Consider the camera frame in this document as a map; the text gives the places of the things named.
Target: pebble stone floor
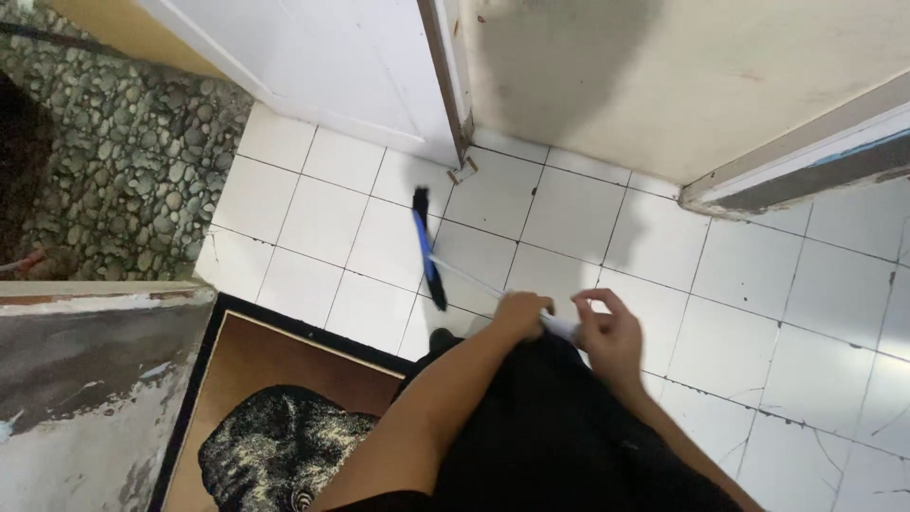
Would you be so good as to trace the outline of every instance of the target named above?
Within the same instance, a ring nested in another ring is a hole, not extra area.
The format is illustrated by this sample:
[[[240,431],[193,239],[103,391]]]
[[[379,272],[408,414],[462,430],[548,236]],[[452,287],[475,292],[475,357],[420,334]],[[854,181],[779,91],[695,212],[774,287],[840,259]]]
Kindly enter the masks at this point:
[[[49,8],[0,19],[91,38]],[[226,81],[0,36],[0,70],[44,106],[53,152],[14,248],[58,248],[73,280],[185,279],[252,108]]]
[[[532,290],[613,288],[642,321],[644,382],[773,512],[910,510],[910,181],[751,222],[681,210],[669,183],[480,129],[446,169],[256,105],[197,263],[220,290],[415,360],[495,302],[421,283],[410,216],[430,185],[443,259]]]

